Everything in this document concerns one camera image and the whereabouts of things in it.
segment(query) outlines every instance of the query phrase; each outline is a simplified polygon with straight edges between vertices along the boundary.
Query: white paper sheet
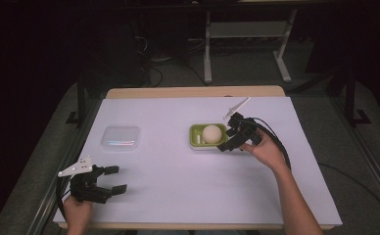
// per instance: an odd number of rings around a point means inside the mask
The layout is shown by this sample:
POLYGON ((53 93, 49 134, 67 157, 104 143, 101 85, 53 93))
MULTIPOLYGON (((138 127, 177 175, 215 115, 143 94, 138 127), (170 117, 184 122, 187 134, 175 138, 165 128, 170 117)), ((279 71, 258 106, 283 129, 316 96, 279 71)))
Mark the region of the white paper sheet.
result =
MULTIPOLYGON (((80 157, 119 166, 119 173, 98 178, 99 187, 128 188, 105 205, 95 204, 92 222, 282 224, 276 182, 266 166, 239 150, 190 148, 192 124, 227 125, 222 117, 243 99, 104 100, 80 157), (101 140, 110 125, 139 126, 139 146, 105 151, 101 140)), ((252 98, 238 113, 261 118, 276 132, 318 222, 342 224, 290 98, 252 98)), ((59 211, 54 221, 64 221, 59 211)))

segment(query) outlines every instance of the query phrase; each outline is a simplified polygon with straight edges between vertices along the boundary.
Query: black cable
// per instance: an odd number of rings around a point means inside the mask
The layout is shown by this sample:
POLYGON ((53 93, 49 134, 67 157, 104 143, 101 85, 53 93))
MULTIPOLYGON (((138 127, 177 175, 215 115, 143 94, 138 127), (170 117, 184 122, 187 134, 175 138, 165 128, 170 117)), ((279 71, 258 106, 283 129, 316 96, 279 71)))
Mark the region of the black cable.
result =
POLYGON ((340 169, 338 169, 338 168, 336 168, 334 166, 331 166, 329 164, 324 164, 324 163, 318 163, 318 164, 322 165, 322 166, 325 166, 327 168, 333 169, 333 170, 337 171, 338 173, 342 174, 343 176, 349 178, 352 182, 354 182, 355 184, 357 184, 358 186, 360 186, 361 188, 363 188, 367 193, 369 193, 380 204, 380 198, 377 197, 377 195, 375 193, 373 193, 367 186, 365 186, 364 184, 360 183, 355 178, 349 176, 348 174, 344 173, 342 170, 340 170, 340 169))
POLYGON ((66 220, 65 208, 63 206, 63 201, 62 201, 62 185, 63 185, 63 179, 61 177, 58 177, 57 184, 56 184, 56 201, 58 204, 58 208, 62 213, 63 218, 66 220))
POLYGON ((62 198, 64 198, 68 194, 68 192, 70 192, 70 191, 71 190, 66 191, 66 193, 63 194, 62 198))
POLYGON ((201 42, 199 42, 196 46, 193 46, 192 48, 188 49, 189 54, 193 54, 197 51, 200 51, 201 49, 203 49, 206 46, 205 39, 199 39, 199 41, 201 41, 201 42))
POLYGON ((263 124, 265 124, 266 125, 266 127, 268 127, 268 129, 272 132, 272 134, 273 135, 275 135, 276 136, 276 134, 275 134, 275 132, 273 131, 273 129, 264 121, 264 120, 262 120, 262 119, 260 119, 260 118, 257 118, 257 117, 253 117, 253 119, 257 119, 257 120, 260 120, 263 124))
POLYGON ((149 70, 157 71, 157 72, 160 74, 160 81, 157 82, 157 84, 155 84, 155 85, 153 85, 153 81, 151 80, 151 76, 150 76, 150 75, 148 76, 148 79, 149 79, 150 85, 151 85, 152 87, 157 87, 157 86, 159 86, 159 85, 162 83, 163 79, 164 79, 163 73, 162 73, 160 70, 157 70, 157 69, 154 68, 154 67, 149 67, 149 70))
POLYGON ((190 66, 183 65, 183 64, 180 64, 180 63, 165 63, 165 64, 156 64, 156 65, 154 65, 154 67, 162 67, 162 66, 182 66, 182 67, 185 67, 185 68, 189 69, 190 71, 192 71, 193 73, 195 73, 197 75, 197 77, 203 82, 204 85, 209 86, 209 84, 206 83, 202 79, 202 77, 199 76, 199 74, 193 68, 191 68, 190 66))
POLYGON ((327 72, 324 72, 322 74, 317 75, 316 77, 305 82, 304 84, 301 84, 301 85, 299 85, 295 88, 289 89, 289 90, 285 90, 285 93, 289 95, 289 94, 301 93, 303 91, 306 91, 309 88, 313 87, 318 82, 321 82, 324 79, 332 77, 337 72, 339 72, 341 69, 342 69, 342 67, 334 67, 331 70, 328 70, 327 72))
MULTIPOLYGON (((103 68, 105 68, 107 71, 109 71, 110 73, 112 73, 113 75, 117 76, 120 78, 120 80, 124 80, 124 81, 132 81, 133 79, 129 76, 125 76, 125 75, 122 75, 120 74, 119 72, 117 72, 116 70, 114 70, 113 68, 111 68, 110 65, 108 65, 103 58, 101 58, 99 55, 96 55, 94 54, 92 51, 90 51, 88 48, 86 48, 85 46, 82 46, 82 49, 87 53, 89 54, 89 56, 92 57, 92 59, 94 59, 96 62, 99 62, 99 64, 101 64, 101 66, 103 68)), ((108 84, 110 86, 123 86, 123 84, 119 84, 119 79, 117 80, 113 80, 113 79, 109 79, 109 78, 106 78, 105 76, 100 76, 100 79, 102 79, 103 81, 105 82, 108 82, 108 84)))
POLYGON ((234 40, 235 38, 226 38, 227 40, 224 40, 224 38, 221 40, 222 45, 216 45, 211 43, 211 54, 212 56, 216 57, 228 57, 232 56, 238 53, 241 53, 245 50, 245 45, 244 44, 239 44, 242 45, 241 48, 237 48, 237 46, 234 45, 234 43, 231 43, 230 46, 228 44, 229 39, 234 40))

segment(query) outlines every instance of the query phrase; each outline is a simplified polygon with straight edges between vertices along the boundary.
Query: human hand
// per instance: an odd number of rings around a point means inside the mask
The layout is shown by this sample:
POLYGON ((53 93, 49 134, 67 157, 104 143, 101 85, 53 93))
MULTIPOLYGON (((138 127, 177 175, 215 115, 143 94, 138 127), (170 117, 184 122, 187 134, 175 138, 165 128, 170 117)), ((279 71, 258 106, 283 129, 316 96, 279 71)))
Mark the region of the human hand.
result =
POLYGON ((268 166, 272 171, 288 168, 285 164, 281 151, 273 140, 260 129, 257 129, 257 134, 262 139, 259 145, 244 143, 239 147, 239 149, 248 151, 261 163, 268 166))
POLYGON ((64 201, 68 235, 84 234, 92 216, 92 202, 79 202, 69 195, 64 201))

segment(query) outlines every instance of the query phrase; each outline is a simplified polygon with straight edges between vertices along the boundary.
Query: table leg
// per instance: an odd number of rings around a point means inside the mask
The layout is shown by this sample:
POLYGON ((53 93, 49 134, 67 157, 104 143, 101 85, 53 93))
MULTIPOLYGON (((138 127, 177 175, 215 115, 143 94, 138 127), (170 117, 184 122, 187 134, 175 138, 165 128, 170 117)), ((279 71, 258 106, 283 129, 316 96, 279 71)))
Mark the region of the table leg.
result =
POLYGON ((207 11, 206 15, 206 40, 205 40, 205 82, 212 83, 212 68, 211 68, 211 12, 207 11))
POLYGON ((279 71, 281 72, 282 79, 289 83, 291 82, 290 73, 288 73, 287 68, 285 67, 284 60, 282 56, 284 55, 285 47, 287 46, 288 39, 290 37, 291 28, 293 27, 294 18, 297 14, 297 9, 291 11, 290 17, 285 25, 284 32, 282 35, 282 43, 277 51, 273 52, 273 57, 275 58, 276 64, 278 65, 279 71))

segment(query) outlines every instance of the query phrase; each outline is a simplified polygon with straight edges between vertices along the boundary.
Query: metal frame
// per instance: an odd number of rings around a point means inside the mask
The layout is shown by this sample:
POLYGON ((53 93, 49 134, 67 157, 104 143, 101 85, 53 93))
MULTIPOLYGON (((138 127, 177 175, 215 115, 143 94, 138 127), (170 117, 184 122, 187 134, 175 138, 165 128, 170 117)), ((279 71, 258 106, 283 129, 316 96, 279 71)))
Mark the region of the metal frame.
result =
POLYGON ((85 110, 87 115, 84 116, 81 126, 76 129, 76 133, 74 134, 71 143, 65 152, 65 157, 56 169, 56 177, 49 182, 50 186, 38 206, 37 213, 32 219, 31 224, 25 233, 26 235, 42 234, 49 216, 52 215, 52 211, 57 205, 57 199, 55 197, 58 178, 57 175, 61 169, 66 168, 68 165, 76 162, 76 158, 83 148, 83 143, 89 134, 89 130, 92 127, 93 121, 99 111, 102 100, 89 100, 89 102, 90 104, 87 106, 87 110, 85 110))
POLYGON ((370 152, 369 148, 364 143, 364 140, 362 139, 361 135, 358 133, 356 127, 350 123, 350 120, 346 116, 344 116, 344 109, 338 98, 332 98, 331 101, 336 112, 339 114, 339 117, 343 117, 343 125, 346 127, 352 138, 355 140, 355 143, 358 146, 366 162, 369 172, 372 175, 373 180, 380 191, 380 166, 376 161, 376 157, 370 152))
POLYGON ((281 45, 278 50, 273 52, 276 65, 279 68, 282 79, 286 83, 291 82, 291 76, 283 60, 285 48, 291 34, 291 29, 294 24, 297 9, 291 10, 288 21, 286 22, 256 22, 256 23, 212 23, 211 12, 206 13, 206 39, 205 39, 205 82, 212 83, 212 64, 211 64, 211 38, 225 38, 225 37, 281 37, 281 45), (222 29, 223 25, 229 26, 226 32, 222 29), (247 30, 240 30, 243 27, 250 27, 252 32, 247 30))

